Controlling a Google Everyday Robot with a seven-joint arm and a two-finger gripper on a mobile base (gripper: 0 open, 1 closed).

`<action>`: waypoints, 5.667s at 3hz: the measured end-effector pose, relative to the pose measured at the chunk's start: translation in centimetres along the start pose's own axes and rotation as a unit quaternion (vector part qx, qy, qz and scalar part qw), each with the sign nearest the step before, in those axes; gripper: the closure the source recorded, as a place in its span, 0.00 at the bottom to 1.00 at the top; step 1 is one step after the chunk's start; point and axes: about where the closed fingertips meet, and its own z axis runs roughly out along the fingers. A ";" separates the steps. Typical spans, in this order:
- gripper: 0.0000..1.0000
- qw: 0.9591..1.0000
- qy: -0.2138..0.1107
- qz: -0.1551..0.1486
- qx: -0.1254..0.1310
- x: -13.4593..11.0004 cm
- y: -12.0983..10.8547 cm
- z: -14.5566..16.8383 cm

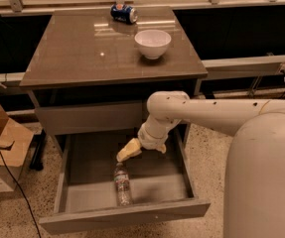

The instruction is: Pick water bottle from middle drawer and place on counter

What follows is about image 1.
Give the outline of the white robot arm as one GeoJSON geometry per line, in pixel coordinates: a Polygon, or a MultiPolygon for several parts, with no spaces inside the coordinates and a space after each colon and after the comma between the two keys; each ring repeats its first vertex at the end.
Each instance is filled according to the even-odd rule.
{"type": "Polygon", "coordinates": [[[180,122],[232,137],[224,180],[223,238],[285,238],[285,100],[192,99],[157,91],[138,136],[117,154],[123,162],[144,149],[166,151],[180,122]]]}

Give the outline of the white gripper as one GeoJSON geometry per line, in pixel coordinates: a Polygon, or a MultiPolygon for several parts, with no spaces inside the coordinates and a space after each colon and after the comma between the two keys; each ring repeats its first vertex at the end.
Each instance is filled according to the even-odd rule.
{"type": "Polygon", "coordinates": [[[138,139],[132,138],[116,155],[116,160],[122,163],[142,153],[141,148],[166,153],[165,142],[168,138],[168,125],[154,117],[148,117],[138,131],[138,139]]]}

